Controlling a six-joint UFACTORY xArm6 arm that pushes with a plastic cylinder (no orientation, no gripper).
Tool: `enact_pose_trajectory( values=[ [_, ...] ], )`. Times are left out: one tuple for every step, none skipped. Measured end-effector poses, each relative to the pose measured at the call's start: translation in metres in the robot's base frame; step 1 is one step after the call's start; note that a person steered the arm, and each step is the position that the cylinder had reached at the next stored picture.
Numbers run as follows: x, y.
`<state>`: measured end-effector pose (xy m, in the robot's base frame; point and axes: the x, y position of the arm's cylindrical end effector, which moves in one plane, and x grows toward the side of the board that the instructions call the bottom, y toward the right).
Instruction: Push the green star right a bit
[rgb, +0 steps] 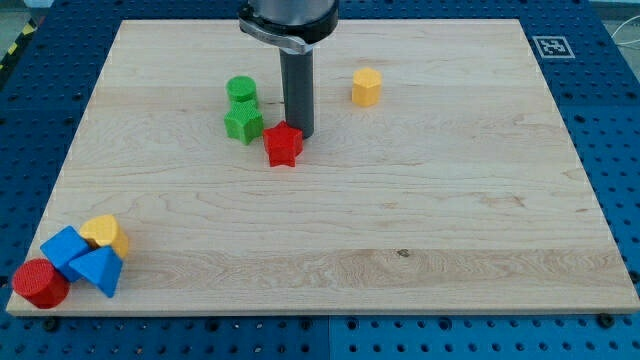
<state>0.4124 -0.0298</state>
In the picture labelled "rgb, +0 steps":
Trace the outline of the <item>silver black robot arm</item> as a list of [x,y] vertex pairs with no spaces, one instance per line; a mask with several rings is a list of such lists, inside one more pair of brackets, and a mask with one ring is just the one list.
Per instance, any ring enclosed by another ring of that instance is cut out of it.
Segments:
[[338,0],[247,0],[238,9],[240,30],[285,53],[304,55],[337,27]]

